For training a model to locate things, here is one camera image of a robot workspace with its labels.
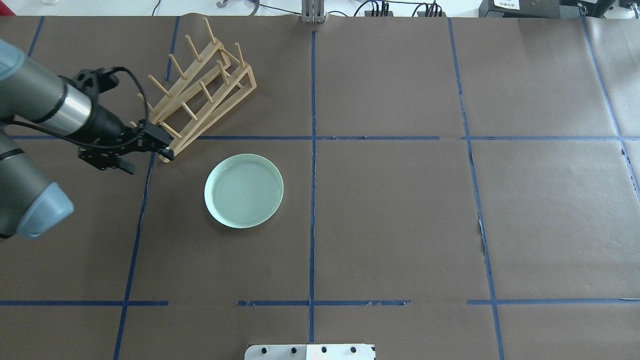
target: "metal bracket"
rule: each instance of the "metal bracket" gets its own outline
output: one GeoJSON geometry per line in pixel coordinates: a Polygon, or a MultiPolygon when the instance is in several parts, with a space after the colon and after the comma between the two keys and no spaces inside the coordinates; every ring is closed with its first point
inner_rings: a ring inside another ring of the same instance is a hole
{"type": "Polygon", "coordinates": [[[302,0],[302,22],[324,22],[324,0],[302,0]]]}
{"type": "Polygon", "coordinates": [[[252,345],[244,360],[375,360],[368,344],[252,345]]]}

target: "plate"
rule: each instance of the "plate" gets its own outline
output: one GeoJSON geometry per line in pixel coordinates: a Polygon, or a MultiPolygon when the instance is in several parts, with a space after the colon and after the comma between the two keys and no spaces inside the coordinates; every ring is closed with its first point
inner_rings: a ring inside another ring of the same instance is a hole
{"type": "Polygon", "coordinates": [[[204,186],[204,202],[221,224],[246,229],[265,222],[280,206],[284,183],[278,168],[255,154],[240,154],[216,166],[204,186]]]}

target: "wooden peg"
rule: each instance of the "wooden peg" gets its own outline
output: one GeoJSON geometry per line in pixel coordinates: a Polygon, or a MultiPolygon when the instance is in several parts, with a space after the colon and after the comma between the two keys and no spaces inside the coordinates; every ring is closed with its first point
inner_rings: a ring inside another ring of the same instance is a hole
{"type": "Polygon", "coordinates": [[[242,57],[242,50],[240,50],[240,43],[236,42],[236,49],[238,50],[238,58],[240,59],[240,64],[242,64],[242,68],[246,68],[246,64],[244,63],[244,58],[242,57]]]}
{"type": "Polygon", "coordinates": [[[175,66],[175,69],[178,70],[178,74],[180,74],[180,77],[182,78],[182,80],[187,80],[187,77],[182,72],[180,65],[178,65],[178,60],[176,60],[175,57],[173,57],[173,54],[169,54],[169,59],[171,59],[171,62],[173,63],[173,66],[175,66]]]}
{"type": "Polygon", "coordinates": [[[193,45],[193,41],[191,40],[191,36],[185,35],[184,37],[189,42],[189,46],[191,47],[191,51],[193,51],[193,55],[196,57],[196,60],[198,60],[198,62],[201,63],[202,62],[202,58],[200,57],[200,54],[196,50],[196,46],[193,45]]]}
{"type": "Polygon", "coordinates": [[[164,86],[162,86],[162,84],[160,84],[160,83],[158,82],[158,80],[156,80],[156,79],[153,77],[153,75],[149,75],[149,79],[150,79],[154,84],[156,84],[156,86],[158,87],[158,89],[160,89],[160,91],[164,92],[164,94],[165,94],[167,97],[171,97],[171,93],[170,93],[167,89],[165,89],[165,88],[164,88],[164,86]]]}
{"type": "Polygon", "coordinates": [[[189,108],[189,106],[187,105],[186,102],[182,102],[182,107],[184,108],[185,111],[187,111],[187,113],[189,113],[189,116],[194,120],[194,121],[198,121],[198,117],[196,117],[196,115],[193,113],[193,111],[191,111],[191,108],[189,108]]]}
{"type": "Polygon", "coordinates": [[[182,139],[182,135],[178,134],[176,130],[173,130],[171,126],[165,124],[164,122],[161,122],[160,126],[162,126],[163,129],[167,130],[167,132],[173,135],[174,138],[182,139]]]}
{"type": "Polygon", "coordinates": [[[213,98],[211,97],[211,94],[209,94],[209,91],[207,90],[207,87],[204,85],[202,80],[200,80],[198,84],[200,84],[200,87],[202,88],[202,92],[207,96],[207,99],[209,100],[209,102],[213,104],[213,98]]]}
{"type": "Polygon", "coordinates": [[[207,30],[209,31],[209,38],[211,39],[211,43],[216,45],[216,38],[213,37],[213,31],[211,31],[211,25],[209,25],[209,20],[206,17],[202,18],[204,23],[207,24],[207,30]]]}
{"type": "Polygon", "coordinates": [[[225,85],[229,86],[229,78],[227,77],[227,72],[225,68],[222,66],[222,61],[218,60],[218,68],[220,69],[220,74],[222,75],[222,79],[225,81],[225,85]]]}
{"type": "MultiPolygon", "coordinates": [[[[138,93],[138,97],[140,98],[140,100],[142,100],[142,103],[144,104],[144,103],[145,103],[145,98],[144,98],[144,96],[142,96],[142,94],[141,94],[141,93],[138,93]]],[[[151,113],[152,113],[152,114],[155,114],[155,113],[156,113],[156,109],[154,109],[154,107],[153,107],[153,106],[151,106],[151,104],[147,103],[147,106],[149,107],[149,111],[151,111],[151,113]]]]}

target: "table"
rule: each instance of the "table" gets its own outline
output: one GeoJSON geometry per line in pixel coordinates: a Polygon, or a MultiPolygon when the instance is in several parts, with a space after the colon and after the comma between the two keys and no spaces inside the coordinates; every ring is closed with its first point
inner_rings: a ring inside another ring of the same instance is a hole
{"type": "MultiPolygon", "coordinates": [[[[310,341],[375,343],[380,359],[638,354],[640,301],[621,299],[640,297],[640,23],[209,21],[258,89],[173,163],[99,172],[8,128],[76,212],[1,245],[2,357],[242,359],[310,341]],[[270,159],[285,193],[237,230],[202,189],[242,152],[270,159]]],[[[202,48],[201,15],[0,19],[65,76],[161,79],[170,51],[191,61],[185,34],[202,48]]],[[[101,103],[137,120],[135,94],[122,78],[101,103]]]]}

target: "label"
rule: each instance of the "label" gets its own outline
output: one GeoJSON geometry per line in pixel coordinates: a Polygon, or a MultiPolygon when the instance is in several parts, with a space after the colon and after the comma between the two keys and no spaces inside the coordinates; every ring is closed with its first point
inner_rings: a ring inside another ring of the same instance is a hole
{"type": "Polygon", "coordinates": [[[520,0],[493,0],[493,4],[505,9],[520,9],[520,0]]]}

